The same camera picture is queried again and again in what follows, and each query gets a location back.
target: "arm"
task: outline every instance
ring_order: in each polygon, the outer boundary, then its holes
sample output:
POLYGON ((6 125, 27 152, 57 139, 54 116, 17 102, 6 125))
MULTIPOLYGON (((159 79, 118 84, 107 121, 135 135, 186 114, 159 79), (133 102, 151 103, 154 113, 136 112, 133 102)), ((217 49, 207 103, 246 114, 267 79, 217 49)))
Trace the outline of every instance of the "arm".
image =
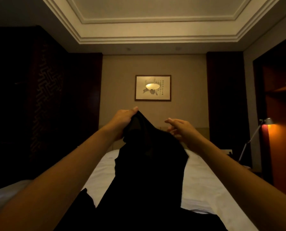
POLYGON ((18 193, 0 212, 0 230, 53 230, 138 108, 113 119, 18 193))
POLYGON ((208 164, 232 197, 260 230, 286 230, 286 195, 222 153, 189 122, 168 119, 168 129, 208 164))

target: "person's right arm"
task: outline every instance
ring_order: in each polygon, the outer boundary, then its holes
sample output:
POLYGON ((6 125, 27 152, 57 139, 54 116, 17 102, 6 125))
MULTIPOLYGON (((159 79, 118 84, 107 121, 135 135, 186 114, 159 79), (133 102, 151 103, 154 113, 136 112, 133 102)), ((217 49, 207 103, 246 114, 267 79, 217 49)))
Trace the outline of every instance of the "person's right arm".
POLYGON ((189 122, 167 119, 168 129, 198 153, 260 231, 286 230, 286 195, 231 159, 189 122))

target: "ceiling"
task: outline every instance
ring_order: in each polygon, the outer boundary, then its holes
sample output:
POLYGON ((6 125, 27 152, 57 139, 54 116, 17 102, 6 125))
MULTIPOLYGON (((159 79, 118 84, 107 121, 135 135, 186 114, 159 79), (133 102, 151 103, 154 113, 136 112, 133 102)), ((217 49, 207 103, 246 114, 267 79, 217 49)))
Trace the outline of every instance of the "ceiling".
POLYGON ((67 0, 83 23, 235 20, 250 0, 67 0))
POLYGON ((0 26, 42 26, 68 52, 243 51, 286 0, 0 0, 0 26))

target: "framed picture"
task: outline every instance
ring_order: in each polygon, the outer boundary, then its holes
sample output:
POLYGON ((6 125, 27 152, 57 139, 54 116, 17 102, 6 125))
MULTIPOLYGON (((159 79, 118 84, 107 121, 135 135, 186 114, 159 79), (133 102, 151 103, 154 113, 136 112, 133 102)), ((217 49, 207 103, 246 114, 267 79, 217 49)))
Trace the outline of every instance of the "framed picture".
POLYGON ((171 101, 170 75, 136 75, 135 101, 171 101))

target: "power outlet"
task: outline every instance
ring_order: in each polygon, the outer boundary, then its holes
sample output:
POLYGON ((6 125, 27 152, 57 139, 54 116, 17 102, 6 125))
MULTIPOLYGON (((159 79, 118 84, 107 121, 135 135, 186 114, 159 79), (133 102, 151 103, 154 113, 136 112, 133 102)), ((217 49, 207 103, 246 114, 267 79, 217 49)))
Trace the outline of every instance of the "power outlet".
POLYGON ((233 154, 233 151, 232 149, 222 149, 223 153, 226 154, 226 155, 232 155, 233 154))

